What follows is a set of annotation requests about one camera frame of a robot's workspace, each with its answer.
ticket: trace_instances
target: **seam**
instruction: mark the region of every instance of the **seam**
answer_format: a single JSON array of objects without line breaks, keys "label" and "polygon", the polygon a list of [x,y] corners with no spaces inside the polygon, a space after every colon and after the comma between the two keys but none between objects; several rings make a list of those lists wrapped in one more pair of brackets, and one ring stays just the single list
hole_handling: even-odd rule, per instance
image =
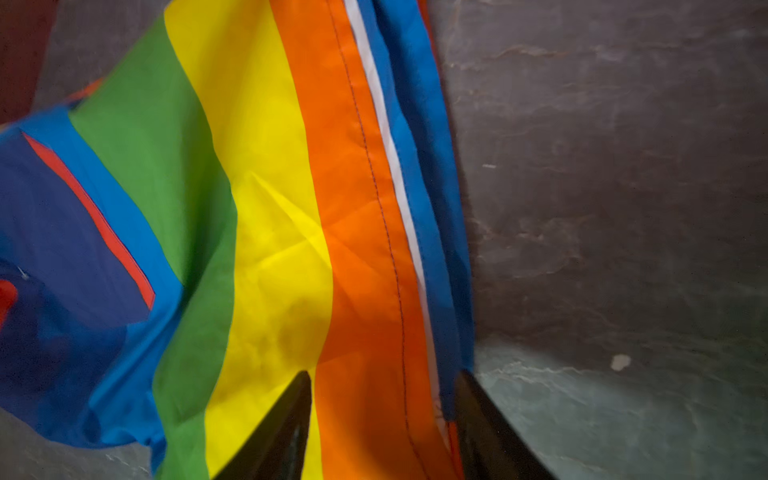
[{"label": "seam", "polygon": [[379,185],[376,182],[376,175],[373,172],[373,163],[371,161],[371,155],[368,150],[368,141],[366,139],[366,132],[365,129],[362,127],[362,118],[360,117],[360,109],[357,105],[357,97],[355,96],[355,89],[352,86],[352,79],[349,76],[349,66],[346,63],[346,58],[344,57],[344,52],[341,47],[341,40],[339,39],[339,31],[336,28],[336,20],[333,17],[333,11],[331,10],[330,1],[326,0],[326,7],[328,7],[328,15],[331,18],[331,25],[333,26],[333,34],[336,36],[336,45],[339,48],[339,56],[341,57],[341,61],[344,64],[344,73],[346,74],[346,80],[349,83],[349,91],[352,94],[352,102],[355,105],[355,113],[357,114],[357,122],[360,126],[360,134],[362,135],[362,145],[366,149],[366,158],[368,159],[368,167],[371,170],[371,178],[373,179],[373,189],[376,192],[376,201],[379,203],[379,211],[382,215],[382,222],[384,223],[384,231],[386,232],[386,241],[387,246],[389,247],[389,257],[392,259],[392,270],[395,272],[395,284],[397,285],[397,302],[400,308],[400,329],[401,329],[401,353],[400,358],[402,362],[402,403],[403,403],[403,411],[404,411],[404,419],[406,421],[406,436],[408,437],[408,442],[411,445],[411,450],[413,451],[413,455],[416,457],[416,460],[419,462],[419,466],[422,468],[422,472],[424,473],[424,476],[429,480],[429,474],[426,471],[426,468],[424,466],[424,462],[419,455],[419,452],[416,450],[416,445],[413,442],[413,437],[411,436],[411,427],[408,420],[408,386],[406,381],[406,318],[402,311],[402,297],[400,294],[400,279],[399,275],[397,273],[397,264],[395,262],[395,254],[392,252],[392,240],[389,236],[389,227],[386,223],[386,217],[384,215],[384,207],[382,206],[381,197],[379,196]]}]

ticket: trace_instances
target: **dark blue stripe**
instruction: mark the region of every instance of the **dark blue stripe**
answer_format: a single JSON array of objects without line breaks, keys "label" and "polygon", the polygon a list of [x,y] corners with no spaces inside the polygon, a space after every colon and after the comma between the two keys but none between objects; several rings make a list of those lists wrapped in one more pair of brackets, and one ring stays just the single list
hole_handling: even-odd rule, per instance
[{"label": "dark blue stripe", "polygon": [[416,145],[409,124],[400,109],[395,90],[396,84],[389,65],[387,46],[376,25],[373,6],[370,0],[359,0],[358,3],[362,19],[366,24],[366,32],[376,63],[376,70],[379,73],[379,80],[384,91],[389,128],[400,159],[408,205],[419,242],[419,251],[424,267],[427,306],[432,324],[432,338],[435,344],[440,402],[443,415],[447,420],[451,420],[454,412],[453,381],[461,369],[461,350],[440,232],[435,221],[435,212],[432,210],[432,202],[422,179]]},{"label": "dark blue stripe", "polygon": [[91,392],[146,304],[69,186],[14,128],[0,138],[0,406],[45,437],[103,446]]},{"label": "dark blue stripe", "polygon": [[448,113],[429,34],[414,0],[373,3],[389,53],[397,98],[419,151],[419,164],[440,230],[458,322],[462,366],[472,371],[475,325],[467,233]]}]

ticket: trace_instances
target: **green stripe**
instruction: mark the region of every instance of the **green stripe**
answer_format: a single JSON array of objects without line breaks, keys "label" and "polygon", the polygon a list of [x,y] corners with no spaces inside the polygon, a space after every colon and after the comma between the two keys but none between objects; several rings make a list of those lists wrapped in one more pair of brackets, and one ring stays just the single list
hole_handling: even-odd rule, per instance
[{"label": "green stripe", "polygon": [[70,118],[141,209],[184,285],[184,314],[153,383],[167,439],[157,477],[209,478],[204,413],[232,323],[237,211],[162,17]]}]

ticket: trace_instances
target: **yellow stripe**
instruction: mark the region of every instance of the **yellow stripe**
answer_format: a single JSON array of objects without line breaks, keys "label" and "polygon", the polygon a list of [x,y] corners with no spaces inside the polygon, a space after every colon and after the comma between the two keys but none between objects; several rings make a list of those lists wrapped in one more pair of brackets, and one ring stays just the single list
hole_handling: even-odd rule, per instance
[{"label": "yellow stripe", "polygon": [[[205,411],[213,478],[328,332],[333,278],[306,132],[267,0],[176,0],[170,42],[200,98],[237,205],[235,307]],[[315,408],[304,478],[322,478]]]}]

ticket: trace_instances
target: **rainbow flag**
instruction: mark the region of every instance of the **rainbow flag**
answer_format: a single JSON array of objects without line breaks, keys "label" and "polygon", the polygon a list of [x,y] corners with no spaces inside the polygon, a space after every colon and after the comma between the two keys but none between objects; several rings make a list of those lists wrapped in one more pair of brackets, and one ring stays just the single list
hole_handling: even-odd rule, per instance
[{"label": "rainbow flag", "polygon": [[458,478],[472,367],[448,118],[415,0],[176,0],[0,133],[0,406],[214,478],[300,370],[304,478]]}]

